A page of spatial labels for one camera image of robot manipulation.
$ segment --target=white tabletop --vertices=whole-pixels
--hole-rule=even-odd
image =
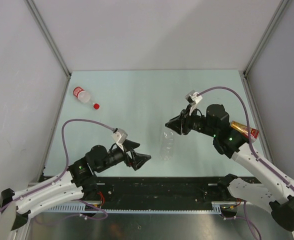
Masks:
[[[94,110],[73,96],[75,87],[89,91],[100,109]],[[191,90],[201,92],[225,86],[244,100],[251,126],[254,125],[246,94],[237,70],[146,70],[146,71],[74,71],[72,73],[54,138],[45,164],[44,175],[54,176],[65,166],[61,127],[74,118],[96,120],[113,128],[124,129],[131,141],[140,143],[136,152],[152,156],[138,171],[119,163],[98,173],[105,177],[216,177],[234,174],[252,176],[241,165],[220,155],[209,136],[192,131],[174,136],[171,160],[160,158],[161,135],[169,119],[179,115]],[[198,108],[205,113],[210,104],[223,104],[230,121],[245,123],[239,100],[229,91],[214,90],[203,95]],[[72,122],[65,128],[69,164],[82,158],[95,145],[107,149],[114,143],[112,132],[87,122]],[[262,153],[258,140],[254,146]]]

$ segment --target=bottle label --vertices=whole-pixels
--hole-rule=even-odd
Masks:
[[[76,88],[73,90],[72,94],[73,94],[76,98],[78,98],[79,93],[82,92],[82,91],[84,91],[84,89],[82,89],[80,86],[78,86],[78,87],[76,87]]]

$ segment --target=clear plastic bottle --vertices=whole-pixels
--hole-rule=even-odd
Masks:
[[[168,161],[174,155],[175,135],[172,130],[165,128],[161,133],[160,159]]]
[[[96,110],[100,108],[100,105],[92,100],[91,94],[82,89],[80,86],[76,87],[72,94],[82,103],[90,104]]]

